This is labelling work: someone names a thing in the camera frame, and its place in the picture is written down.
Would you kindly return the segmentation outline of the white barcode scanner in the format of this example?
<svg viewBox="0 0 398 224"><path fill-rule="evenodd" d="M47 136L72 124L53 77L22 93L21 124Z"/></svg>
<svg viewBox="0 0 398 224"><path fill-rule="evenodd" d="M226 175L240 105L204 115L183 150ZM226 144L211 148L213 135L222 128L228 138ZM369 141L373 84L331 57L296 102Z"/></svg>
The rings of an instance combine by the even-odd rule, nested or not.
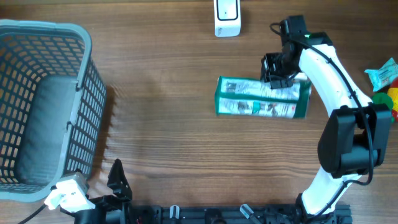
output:
<svg viewBox="0 0 398 224"><path fill-rule="evenodd" d="M241 1L214 0L215 36L236 37L241 31Z"/></svg>

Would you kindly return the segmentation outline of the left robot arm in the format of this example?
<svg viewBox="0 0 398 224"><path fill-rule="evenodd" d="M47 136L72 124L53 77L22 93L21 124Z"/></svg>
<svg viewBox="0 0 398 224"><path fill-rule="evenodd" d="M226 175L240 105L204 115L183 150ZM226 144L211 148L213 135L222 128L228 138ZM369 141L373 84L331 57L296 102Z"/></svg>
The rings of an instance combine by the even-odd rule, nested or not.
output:
<svg viewBox="0 0 398 224"><path fill-rule="evenodd" d="M116 159L108 174L107 187L113 193L89 199L95 208L76 212L74 224L127 224L131 223L129 207L131 206L132 190L124 174L120 159Z"/></svg>

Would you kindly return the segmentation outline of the green 3M gloves package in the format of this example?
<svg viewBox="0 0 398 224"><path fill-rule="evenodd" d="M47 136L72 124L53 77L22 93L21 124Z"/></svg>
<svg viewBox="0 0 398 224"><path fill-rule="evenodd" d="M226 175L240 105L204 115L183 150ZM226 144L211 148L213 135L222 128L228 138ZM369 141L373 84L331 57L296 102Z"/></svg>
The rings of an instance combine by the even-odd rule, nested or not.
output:
<svg viewBox="0 0 398 224"><path fill-rule="evenodd" d="M272 89L270 83L260 80L220 76L215 91L215 113L303 119L311 91L310 81Z"/></svg>

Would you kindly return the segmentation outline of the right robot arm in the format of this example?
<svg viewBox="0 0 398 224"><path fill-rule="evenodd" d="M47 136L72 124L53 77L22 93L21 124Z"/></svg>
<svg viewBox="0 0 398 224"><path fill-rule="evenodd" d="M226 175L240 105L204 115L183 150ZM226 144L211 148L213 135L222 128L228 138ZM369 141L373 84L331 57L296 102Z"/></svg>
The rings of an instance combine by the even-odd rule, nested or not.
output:
<svg viewBox="0 0 398 224"><path fill-rule="evenodd" d="M384 162L391 112L356 86L325 32L308 31L302 15L276 25L282 51L265 54L262 80L273 89L287 88L304 73L328 113L317 148L320 169L297 200L303 221L319 222L334 212L350 185L372 182L375 167Z"/></svg>

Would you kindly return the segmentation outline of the red chili sauce bottle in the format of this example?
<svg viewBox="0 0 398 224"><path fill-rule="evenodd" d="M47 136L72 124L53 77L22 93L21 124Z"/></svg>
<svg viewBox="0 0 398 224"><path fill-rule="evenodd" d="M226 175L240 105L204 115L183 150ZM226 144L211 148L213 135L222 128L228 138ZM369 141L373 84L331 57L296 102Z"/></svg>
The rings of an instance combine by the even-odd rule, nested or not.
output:
<svg viewBox="0 0 398 224"><path fill-rule="evenodd" d="M393 82L390 84L390 87L387 91L387 95L391 97L393 102L392 107L392 116L397 119L397 112L398 112L398 78L394 79Z"/></svg>

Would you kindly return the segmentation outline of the white jar green lid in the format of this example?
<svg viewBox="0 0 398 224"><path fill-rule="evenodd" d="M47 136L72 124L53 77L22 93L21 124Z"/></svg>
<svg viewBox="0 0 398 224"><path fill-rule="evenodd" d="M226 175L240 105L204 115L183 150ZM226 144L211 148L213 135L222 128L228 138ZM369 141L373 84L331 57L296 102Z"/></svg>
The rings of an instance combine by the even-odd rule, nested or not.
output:
<svg viewBox="0 0 398 224"><path fill-rule="evenodd" d="M392 100L392 98L386 94L386 93L376 93L375 95L373 95L371 97L372 101L374 104L380 105L380 104L385 104L390 112L391 112L391 123L395 122L395 116L393 115L393 106L394 106L394 102Z"/></svg>

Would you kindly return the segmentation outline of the teal wet wipes pack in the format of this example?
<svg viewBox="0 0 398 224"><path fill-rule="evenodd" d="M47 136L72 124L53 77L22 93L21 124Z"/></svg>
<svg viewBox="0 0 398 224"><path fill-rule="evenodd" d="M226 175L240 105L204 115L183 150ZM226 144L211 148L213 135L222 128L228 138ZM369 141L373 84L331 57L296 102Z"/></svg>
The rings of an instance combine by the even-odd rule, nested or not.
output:
<svg viewBox="0 0 398 224"><path fill-rule="evenodd" d="M377 92L390 85L397 78L397 64L390 58L380 69L366 69L364 71L373 85L373 92Z"/></svg>

